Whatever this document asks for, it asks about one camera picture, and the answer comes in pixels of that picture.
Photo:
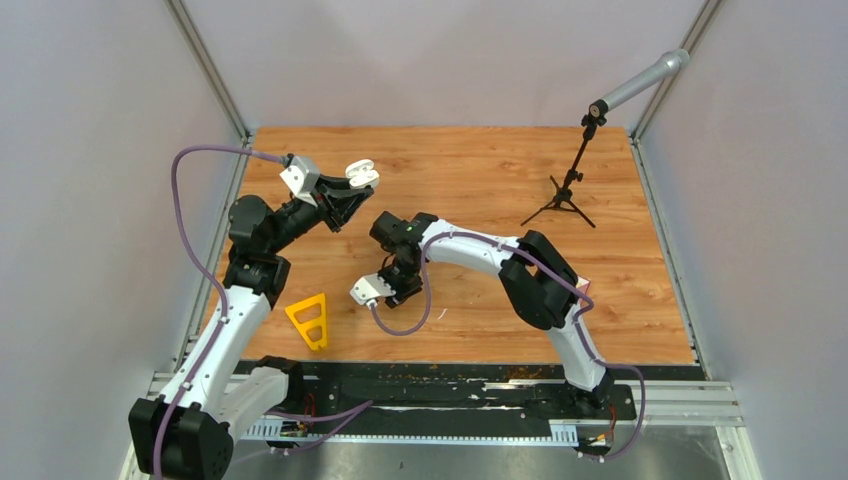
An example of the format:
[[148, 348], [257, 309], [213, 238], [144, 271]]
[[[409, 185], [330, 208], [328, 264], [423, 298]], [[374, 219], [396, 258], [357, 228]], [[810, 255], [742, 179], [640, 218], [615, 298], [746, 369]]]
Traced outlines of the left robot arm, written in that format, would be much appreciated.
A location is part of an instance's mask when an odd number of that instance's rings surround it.
[[128, 421], [139, 469], [155, 479], [220, 479], [235, 444], [273, 407], [298, 411], [306, 400], [301, 365], [266, 356], [234, 390], [227, 386], [258, 327], [273, 311], [291, 264], [280, 251], [319, 224], [337, 232], [374, 195], [379, 175], [296, 174], [296, 191], [272, 209], [245, 195], [228, 211], [228, 267], [214, 281], [219, 301], [197, 345], [153, 399]]

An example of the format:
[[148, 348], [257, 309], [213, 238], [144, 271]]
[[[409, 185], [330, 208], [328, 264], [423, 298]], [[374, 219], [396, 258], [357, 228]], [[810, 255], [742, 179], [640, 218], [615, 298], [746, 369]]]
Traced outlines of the white earbud charging case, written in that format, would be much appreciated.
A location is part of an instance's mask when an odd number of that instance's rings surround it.
[[380, 174], [371, 159], [361, 159], [349, 164], [345, 169], [345, 177], [352, 189], [376, 188], [380, 181]]

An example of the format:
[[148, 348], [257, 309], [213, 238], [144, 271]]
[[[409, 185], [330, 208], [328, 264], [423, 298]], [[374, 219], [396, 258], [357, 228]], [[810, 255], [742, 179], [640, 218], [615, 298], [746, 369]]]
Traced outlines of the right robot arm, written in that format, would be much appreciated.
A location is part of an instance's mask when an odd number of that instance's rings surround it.
[[427, 272], [431, 263], [465, 267], [497, 278], [516, 315], [546, 333], [572, 386], [571, 403], [584, 417], [596, 417], [611, 403], [613, 378], [583, 323], [594, 303], [579, 287], [579, 276], [540, 232], [496, 236], [458, 227], [419, 212], [402, 220], [388, 211], [369, 232], [389, 263], [360, 277], [350, 290], [360, 305], [374, 311], [380, 302], [395, 308], [422, 292], [432, 304]]

